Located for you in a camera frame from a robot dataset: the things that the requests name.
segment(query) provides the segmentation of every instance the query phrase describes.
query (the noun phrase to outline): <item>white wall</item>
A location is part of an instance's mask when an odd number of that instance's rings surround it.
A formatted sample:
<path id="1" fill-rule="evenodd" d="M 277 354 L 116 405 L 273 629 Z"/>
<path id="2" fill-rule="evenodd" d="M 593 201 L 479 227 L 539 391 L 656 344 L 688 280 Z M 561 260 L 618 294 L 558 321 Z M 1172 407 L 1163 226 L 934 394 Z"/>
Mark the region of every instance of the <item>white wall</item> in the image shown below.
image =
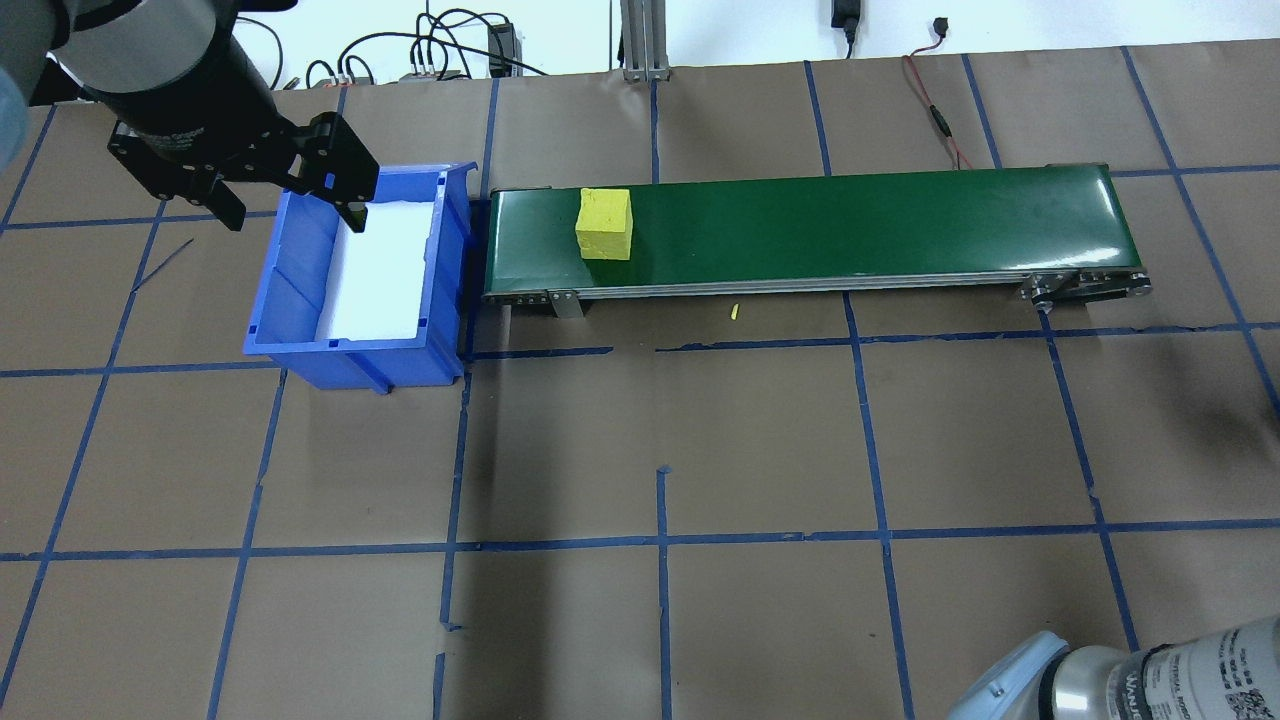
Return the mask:
<path id="1" fill-rule="evenodd" d="M 454 6 L 442 0 L 431 5 L 434 13 Z M 855 58 L 901 55 L 928 45 L 936 15 L 951 20 L 941 53 L 1280 37 L 1276 0 L 863 0 L 863 5 Z M 420 0 L 366 0 L 360 5 L 301 0 L 287 13 L 252 17 L 280 33 L 283 83 L 302 76 L 312 59 L 333 63 L 347 42 L 365 33 L 412 32 L 413 18 L 424 6 Z M 524 40 L 525 61 L 548 73 L 613 67 L 617 0 L 489 0 L 466 6 L 508 14 Z M 844 35 L 827 27 L 829 19 L 831 0 L 667 0 L 668 54 L 676 67 L 844 58 Z M 480 26 L 456 32 L 465 45 L 488 47 Z M 266 31 L 239 23 L 236 35 L 270 79 L 275 45 Z M 410 72 L 411 42 L 372 40 L 356 54 L 369 60 L 381 83 Z M 451 67 L 458 67 L 456 56 Z M 472 70 L 485 74 L 485 59 L 476 56 Z"/>

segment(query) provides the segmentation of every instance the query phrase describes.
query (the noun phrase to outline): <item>yellow block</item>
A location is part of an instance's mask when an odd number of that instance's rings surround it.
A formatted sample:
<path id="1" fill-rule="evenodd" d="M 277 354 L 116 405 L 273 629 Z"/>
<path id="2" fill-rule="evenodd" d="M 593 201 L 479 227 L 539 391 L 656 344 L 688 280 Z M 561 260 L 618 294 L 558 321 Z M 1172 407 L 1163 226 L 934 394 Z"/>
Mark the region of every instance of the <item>yellow block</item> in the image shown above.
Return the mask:
<path id="1" fill-rule="evenodd" d="M 584 187 L 573 231 L 584 260 L 630 260 L 631 191 Z"/>

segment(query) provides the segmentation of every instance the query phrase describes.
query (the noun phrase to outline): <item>power adapter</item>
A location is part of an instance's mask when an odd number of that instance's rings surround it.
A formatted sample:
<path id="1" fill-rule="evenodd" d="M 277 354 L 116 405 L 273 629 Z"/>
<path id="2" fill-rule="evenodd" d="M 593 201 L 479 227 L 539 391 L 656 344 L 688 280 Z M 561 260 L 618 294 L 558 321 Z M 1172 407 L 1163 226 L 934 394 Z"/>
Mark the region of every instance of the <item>power adapter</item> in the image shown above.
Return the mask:
<path id="1" fill-rule="evenodd" d="M 845 40 L 852 50 L 854 37 L 858 35 L 858 23 L 863 19 L 863 0 L 832 0 L 831 27 L 844 28 Z"/>

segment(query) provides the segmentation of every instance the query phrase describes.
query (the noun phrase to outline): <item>metal post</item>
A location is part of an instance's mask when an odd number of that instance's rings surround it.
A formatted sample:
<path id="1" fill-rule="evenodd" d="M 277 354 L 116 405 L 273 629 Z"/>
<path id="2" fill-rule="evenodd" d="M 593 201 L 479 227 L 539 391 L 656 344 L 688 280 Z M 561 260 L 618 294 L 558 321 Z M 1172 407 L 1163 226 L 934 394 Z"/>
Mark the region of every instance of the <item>metal post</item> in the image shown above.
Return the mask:
<path id="1" fill-rule="evenodd" d="M 621 0 L 622 77 L 627 82 L 669 79 L 667 0 Z"/>

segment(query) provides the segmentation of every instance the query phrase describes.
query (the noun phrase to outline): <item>qr code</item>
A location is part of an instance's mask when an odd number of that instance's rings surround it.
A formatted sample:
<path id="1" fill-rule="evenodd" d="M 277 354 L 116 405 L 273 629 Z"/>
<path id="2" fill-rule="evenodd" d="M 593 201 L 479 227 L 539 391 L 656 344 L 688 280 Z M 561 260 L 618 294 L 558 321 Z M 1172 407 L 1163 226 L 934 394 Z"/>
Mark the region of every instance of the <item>qr code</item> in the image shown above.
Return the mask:
<path id="1" fill-rule="evenodd" d="M 1275 720 L 1266 698 L 1256 689 L 1226 696 L 1226 705 L 1235 711 L 1235 720 Z"/>

